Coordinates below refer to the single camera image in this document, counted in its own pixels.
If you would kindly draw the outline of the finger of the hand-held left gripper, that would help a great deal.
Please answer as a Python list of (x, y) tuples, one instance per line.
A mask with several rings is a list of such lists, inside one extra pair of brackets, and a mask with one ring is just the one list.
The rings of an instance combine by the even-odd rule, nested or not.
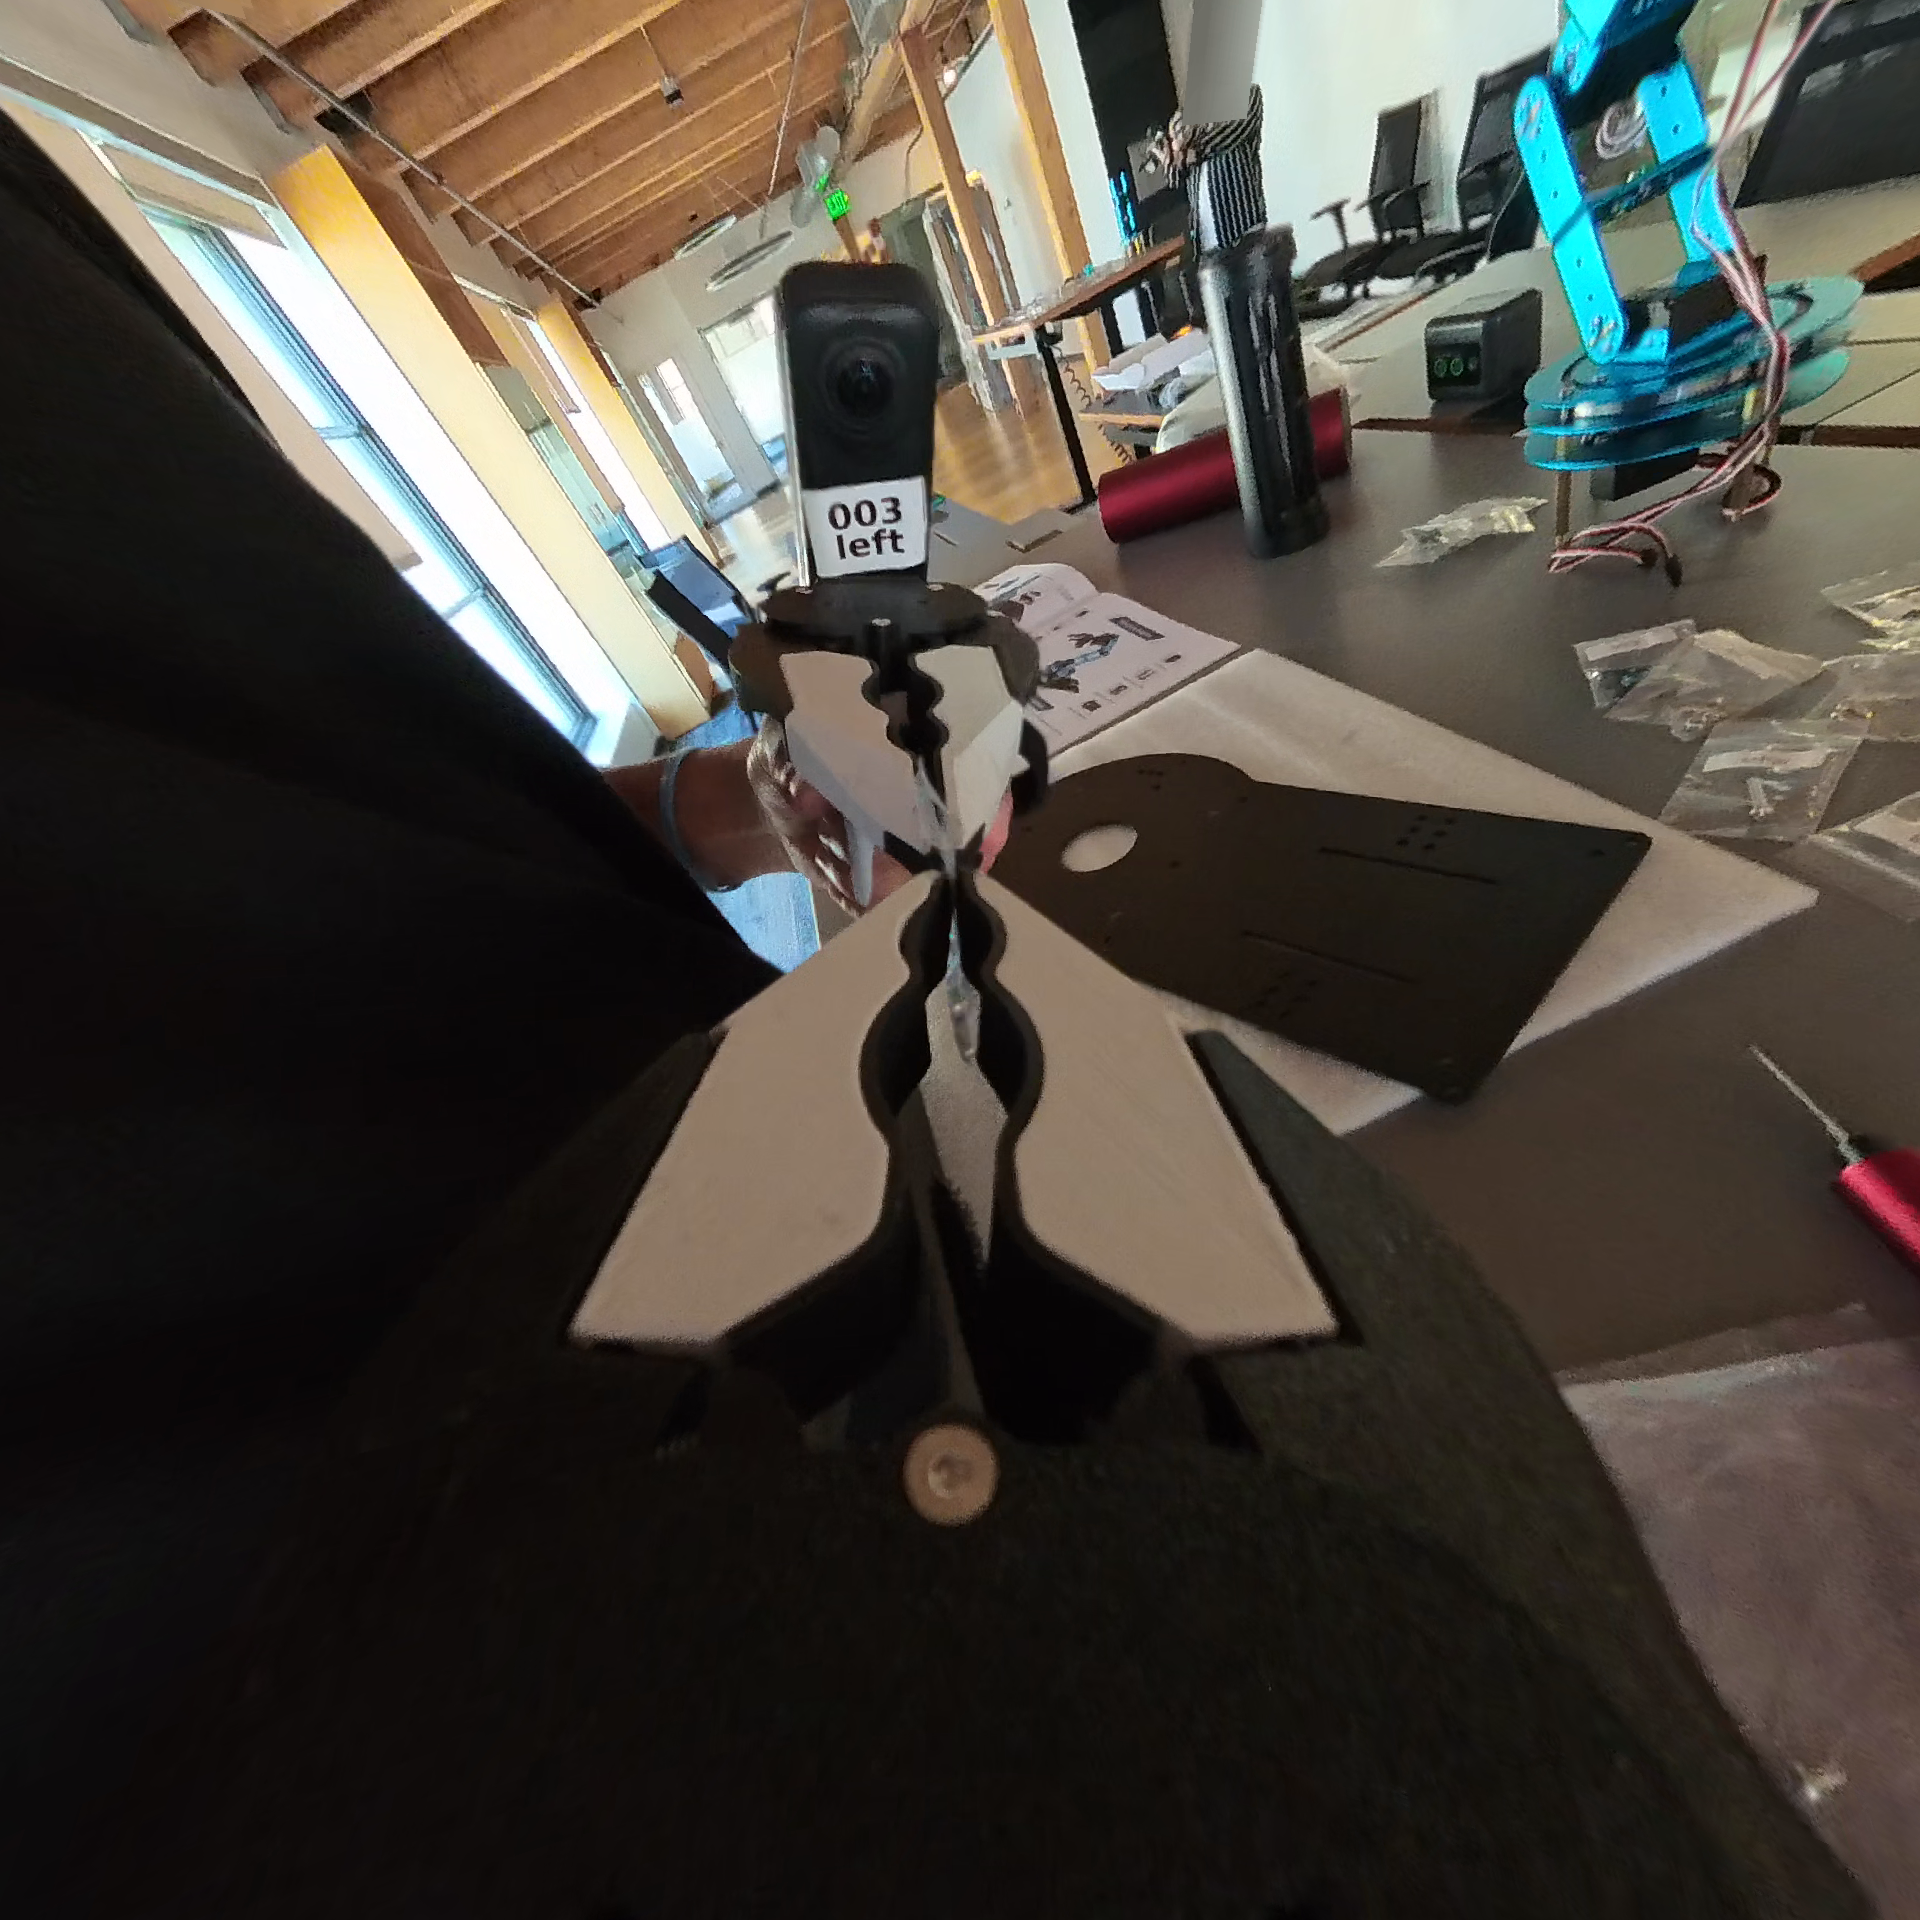
[(920, 776), (929, 793), (936, 848), (976, 852), (1027, 773), (1025, 703), (1008, 690), (991, 644), (948, 641), (920, 654), (924, 703)]
[(924, 866), (922, 776), (868, 693), (874, 663), (800, 647), (783, 655), (779, 678), (787, 756), (848, 829), (851, 870), (872, 872), (880, 852), (906, 869)]

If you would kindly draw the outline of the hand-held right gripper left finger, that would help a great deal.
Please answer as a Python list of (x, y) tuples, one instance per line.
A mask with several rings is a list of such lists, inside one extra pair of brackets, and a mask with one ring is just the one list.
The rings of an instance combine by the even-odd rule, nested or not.
[(947, 880), (913, 878), (731, 1014), (573, 1338), (715, 1354), (875, 1236), (898, 1118), (930, 1068), (952, 912)]

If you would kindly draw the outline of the white instruction booklet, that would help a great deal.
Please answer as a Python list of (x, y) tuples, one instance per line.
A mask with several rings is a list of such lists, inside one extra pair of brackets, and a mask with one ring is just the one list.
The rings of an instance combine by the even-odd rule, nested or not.
[(1041, 678), (1025, 714), (1052, 759), (1236, 657), (1241, 647), (1121, 592), (1077, 566), (1007, 566), (975, 588), (1037, 647)]

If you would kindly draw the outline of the small clear screw bag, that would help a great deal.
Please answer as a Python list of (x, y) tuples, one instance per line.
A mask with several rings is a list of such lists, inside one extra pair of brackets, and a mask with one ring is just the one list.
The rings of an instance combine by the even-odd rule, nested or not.
[(960, 888), (960, 869), (962, 869), (962, 839), (957, 833), (957, 810), (944, 796), (940, 786), (940, 767), (929, 756), (913, 756), (913, 781), (916, 790), (916, 810), (920, 810), (920, 828), (929, 839), (929, 852), (936, 857), (938, 870), (944, 878), (947, 886), (947, 902), (948, 902), (948, 946), (947, 946), (947, 973), (944, 973), (944, 997), (947, 997), (947, 1013), (952, 1021), (952, 1038), (955, 1041), (957, 1056), (976, 1064), (979, 1063), (979, 1045), (981, 1045), (981, 989), (969, 973), (969, 960), (965, 952), (965, 934), (960, 921), (960, 905), (962, 905), (962, 888)]

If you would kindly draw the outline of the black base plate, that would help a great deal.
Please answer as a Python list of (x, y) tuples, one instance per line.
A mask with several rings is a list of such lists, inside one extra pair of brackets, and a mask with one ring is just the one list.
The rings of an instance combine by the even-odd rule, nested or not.
[(1157, 752), (1056, 781), (993, 876), (1146, 988), (1457, 1106), (1649, 852)]

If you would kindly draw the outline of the red electric screwdriver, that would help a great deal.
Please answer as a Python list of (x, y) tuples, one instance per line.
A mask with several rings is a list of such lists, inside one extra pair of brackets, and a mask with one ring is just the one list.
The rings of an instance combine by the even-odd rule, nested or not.
[(1772, 1053), (1757, 1045), (1746, 1052), (1828, 1141), (1836, 1161), (1832, 1186), (1842, 1205), (1919, 1276), (1919, 1152), (1850, 1128)]

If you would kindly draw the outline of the blue toy robot arm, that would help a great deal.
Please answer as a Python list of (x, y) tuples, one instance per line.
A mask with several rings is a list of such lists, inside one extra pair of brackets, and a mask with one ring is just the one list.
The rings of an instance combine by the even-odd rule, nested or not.
[(1722, 162), (1761, 102), (1764, 29), (1713, 118), (1682, 52), (1691, 2), (1573, 2), (1514, 109), (1576, 349), (1527, 381), (1524, 457), (1627, 492), (1691, 473), (1728, 519), (1778, 493), (1781, 417), (1844, 372), (1857, 277), (1770, 278)]

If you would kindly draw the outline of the red metal tube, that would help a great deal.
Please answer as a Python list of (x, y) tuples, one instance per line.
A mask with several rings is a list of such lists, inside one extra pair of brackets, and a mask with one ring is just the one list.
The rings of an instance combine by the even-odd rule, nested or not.
[[(1319, 482), (1335, 482), (1354, 469), (1354, 394), (1345, 385), (1311, 397), (1312, 466)], [(1095, 510), (1105, 534), (1130, 543), (1241, 504), (1236, 458), (1227, 425), (1149, 453), (1139, 463), (1095, 482)]]

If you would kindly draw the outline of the black metal tube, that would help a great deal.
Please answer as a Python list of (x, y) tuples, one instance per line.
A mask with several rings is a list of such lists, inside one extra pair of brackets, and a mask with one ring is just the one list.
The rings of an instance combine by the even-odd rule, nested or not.
[(1272, 223), (1196, 262), (1243, 537), (1257, 559), (1300, 553), (1329, 534), (1295, 257), (1291, 228)]

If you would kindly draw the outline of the person's dark clothing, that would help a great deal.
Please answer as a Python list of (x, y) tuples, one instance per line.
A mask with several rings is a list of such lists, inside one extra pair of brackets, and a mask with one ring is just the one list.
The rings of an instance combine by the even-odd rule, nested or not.
[(4, 125), (4, 1914), (74, 1914), (346, 1381), (770, 969)]

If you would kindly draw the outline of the tall glass window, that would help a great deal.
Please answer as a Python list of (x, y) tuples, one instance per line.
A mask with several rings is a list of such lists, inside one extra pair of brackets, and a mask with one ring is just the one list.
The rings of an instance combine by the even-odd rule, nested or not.
[(277, 237), (140, 209), (408, 541), (408, 585), (555, 730), (601, 759), (632, 695), (336, 280)]

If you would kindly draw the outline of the light wooden table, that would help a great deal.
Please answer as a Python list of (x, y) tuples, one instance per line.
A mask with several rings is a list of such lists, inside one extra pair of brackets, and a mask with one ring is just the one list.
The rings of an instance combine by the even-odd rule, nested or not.
[(1429, 319), (1530, 286), (1543, 290), (1548, 306), (1565, 306), (1562, 278), (1545, 247), (1481, 257), (1472, 272), (1457, 278), (1384, 280), (1343, 312), (1305, 322), (1303, 338), (1337, 362), (1371, 366), (1418, 345)]

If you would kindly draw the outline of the small black box device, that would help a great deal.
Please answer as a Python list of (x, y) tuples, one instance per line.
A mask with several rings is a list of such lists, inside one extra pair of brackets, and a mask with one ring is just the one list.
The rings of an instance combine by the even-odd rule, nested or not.
[(1479, 296), (1425, 324), (1425, 388), (1433, 404), (1495, 404), (1524, 392), (1543, 362), (1543, 293)]

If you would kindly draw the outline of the large clear plastic bag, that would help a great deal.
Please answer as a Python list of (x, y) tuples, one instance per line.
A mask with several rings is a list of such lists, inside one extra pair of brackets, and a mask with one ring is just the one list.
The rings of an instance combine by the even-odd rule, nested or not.
[(1865, 1310), (1564, 1375), (1696, 1657), (1882, 1914), (1919, 1914), (1919, 1349)]

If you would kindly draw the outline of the group of small parts bags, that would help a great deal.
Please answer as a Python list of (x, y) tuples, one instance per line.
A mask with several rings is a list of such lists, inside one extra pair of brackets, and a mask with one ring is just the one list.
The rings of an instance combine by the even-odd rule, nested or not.
[(1658, 765), (1645, 813), (1916, 924), (1916, 496), (1871, 461), (1673, 553), (1552, 574), (1523, 500), (1387, 553), (1381, 620), (1471, 718), (1543, 686), (1585, 752)]

